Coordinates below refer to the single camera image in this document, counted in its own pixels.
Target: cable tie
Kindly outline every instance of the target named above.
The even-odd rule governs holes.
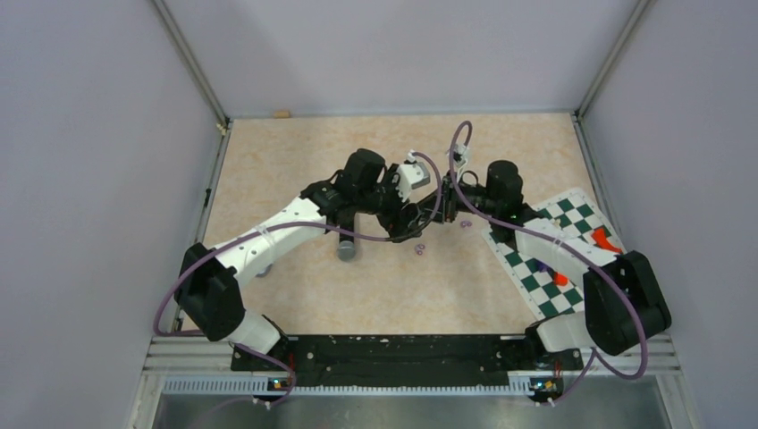
[[[271,232],[269,232],[263,224],[256,226],[256,231],[260,232],[260,236],[268,242],[269,249],[268,252],[266,252],[268,254],[268,264],[266,266],[273,265],[276,260],[276,240],[274,240]]]
[[[570,238],[569,235],[566,232],[564,232],[563,230],[559,229],[559,231],[560,232],[558,232],[557,234],[555,234],[555,237],[553,237],[553,240],[552,240],[551,254],[552,254],[552,259],[554,261],[558,261],[559,260],[559,258],[560,258],[560,247],[565,242],[565,239],[569,239]],[[556,272],[559,271],[559,269],[557,267],[555,267],[555,266],[553,266],[552,269],[555,270]]]

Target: small wooden block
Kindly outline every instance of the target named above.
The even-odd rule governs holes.
[[[274,112],[274,119],[290,119],[292,114],[289,110],[277,110]]]

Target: black mounting plate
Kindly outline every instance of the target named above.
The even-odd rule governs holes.
[[[574,350],[536,362],[524,338],[498,334],[289,336],[282,358],[303,387],[498,386],[508,371],[552,370],[556,359],[563,371],[583,365]],[[232,371],[282,369],[235,347]]]

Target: black bracket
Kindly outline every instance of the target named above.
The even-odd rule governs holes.
[[[208,253],[210,250],[202,243],[188,248],[181,272]],[[234,268],[226,268],[218,259],[212,258],[195,270],[173,294],[179,307],[210,341],[227,337],[245,317],[235,273]]]
[[[277,358],[298,374],[298,385],[364,387],[462,387],[509,383],[508,371],[582,369],[576,350],[535,360],[523,338],[500,335],[297,335]],[[240,348],[232,371],[282,369]]]
[[[627,294],[642,322],[645,338],[671,326],[669,307],[647,257],[631,251],[602,269]],[[587,331],[595,344],[613,356],[639,344],[632,317],[611,287],[595,271],[585,273],[584,283]]]

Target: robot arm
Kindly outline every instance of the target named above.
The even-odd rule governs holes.
[[[379,180],[382,171],[386,173]],[[348,159],[334,182],[317,181],[265,222],[241,234],[260,235],[243,241],[199,267],[174,294],[180,307],[211,341],[231,341],[267,353],[282,340],[281,332],[268,319],[245,309],[240,285],[300,244],[324,235],[324,226],[352,223],[356,213],[376,215],[390,233],[387,240],[401,241],[420,235],[420,213],[409,206],[408,197],[431,181],[425,165],[408,153],[402,165],[389,168],[378,154],[359,149]],[[277,229],[277,225],[307,222],[309,226]],[[235,239],[219,243],[221,247]],[[187,250],[182,271],[210,252],[202,243]]]
[[[639,343],[632,318],[619,297],[597,273],[558,246],[558,241],[600,266],[625,291],[640,316],[646,337],[670,327],[668,307],[644,255],[635,251],[618,255],[567,236],[524,202],[522,185],[515,164],[495,161],[487,169],[485,185],[461,182],[459,186],[472,205],[494,219],[553,237],[555,241],[548,241],[491,223],[495,239],[567,275],[585,294],[584,312],[558,315],[526,329],[526,336],[533,342],[537,354],[599,347],[608,354],[618,355]],[[459,200],[450,174],[445,176],[442,186],[442,210],[433,220],[453,222],[459,211],[469,212],[469,209]],[[422,213],[430,215],[433,203],[434,196],[429,195],[418,204]]]

